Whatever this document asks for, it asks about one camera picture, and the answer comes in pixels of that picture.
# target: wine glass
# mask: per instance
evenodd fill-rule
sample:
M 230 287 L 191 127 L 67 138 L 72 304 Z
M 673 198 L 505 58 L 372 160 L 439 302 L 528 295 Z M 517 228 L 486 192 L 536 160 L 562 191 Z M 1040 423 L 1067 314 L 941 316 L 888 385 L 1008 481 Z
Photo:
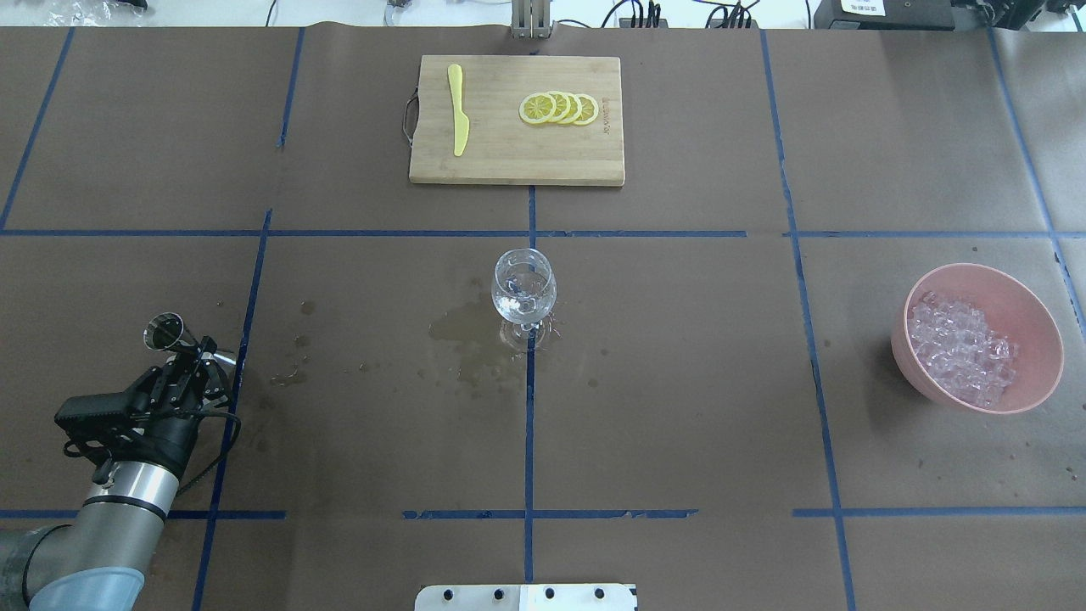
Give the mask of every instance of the wine glass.
M 534 247 L 518 247 L 503 254 L 494 265 L 491 297 L 505 321 L 502 340 L 518 351 L 527 351 L 532 332 L 539 344 L 550 326 L 541 324 L 554 308 L 558 284 L 546 256 Z

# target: cutting board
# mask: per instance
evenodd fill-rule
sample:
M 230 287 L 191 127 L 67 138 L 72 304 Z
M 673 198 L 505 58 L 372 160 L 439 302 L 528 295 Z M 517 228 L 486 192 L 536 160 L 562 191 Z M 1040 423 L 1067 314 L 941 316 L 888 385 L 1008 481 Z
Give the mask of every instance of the cutting board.
M 449 65 L 454 63 L 464 68 L 464 112 L 471 119 L 462 156 L 453 155 Z M 520 119 L 526 96 L 554 89 L 595 98 L 596 120 L 577 126 Z M 621 186 L 621 63 L 618 58 L 422 55 L 414 139 L 413 182 Z

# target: knife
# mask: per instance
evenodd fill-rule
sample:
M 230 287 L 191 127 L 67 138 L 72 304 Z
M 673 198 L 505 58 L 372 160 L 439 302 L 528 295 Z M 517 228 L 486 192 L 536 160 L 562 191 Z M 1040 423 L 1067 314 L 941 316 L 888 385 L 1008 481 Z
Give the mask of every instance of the knife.
M 449 65 L 449 89 L 453 93 L 453 154 L 460 156 L 471 128 L 471 120 L 464 114 L 464 68 L 460 64 Z

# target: clear plastic wrap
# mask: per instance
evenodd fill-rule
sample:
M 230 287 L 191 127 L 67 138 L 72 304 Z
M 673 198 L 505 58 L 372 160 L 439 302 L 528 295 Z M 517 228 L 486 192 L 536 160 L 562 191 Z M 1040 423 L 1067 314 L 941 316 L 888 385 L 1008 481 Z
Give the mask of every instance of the clear plastic wrap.
M 43 25 L 140 27 L 143 13 L 144 9 L 116 0 L 53 0 Z

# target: bowl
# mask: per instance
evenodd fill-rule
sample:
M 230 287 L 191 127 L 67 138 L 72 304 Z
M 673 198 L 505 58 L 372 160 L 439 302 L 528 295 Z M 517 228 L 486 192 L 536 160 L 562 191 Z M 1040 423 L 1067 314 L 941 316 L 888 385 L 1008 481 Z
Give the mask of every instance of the bowl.
M 1014 361 L 1018 375 L 995 406 L 981 408 L 956 398 L 920 365 L 909 339 L 908 320 L 914 305 L 929 291 L 970 301 L 984 311 L 992 331 L 1019 345 Z M 975 263 L 952 263 L 924 273 L 897 313 L 891 346 L 897 367 L 924 397 L 942 406 L 989 415 L 1015 415 L 1036 408 L 1052 395 L 1063 375 L 1063 342 L 1045 304 L 1011 276 Z

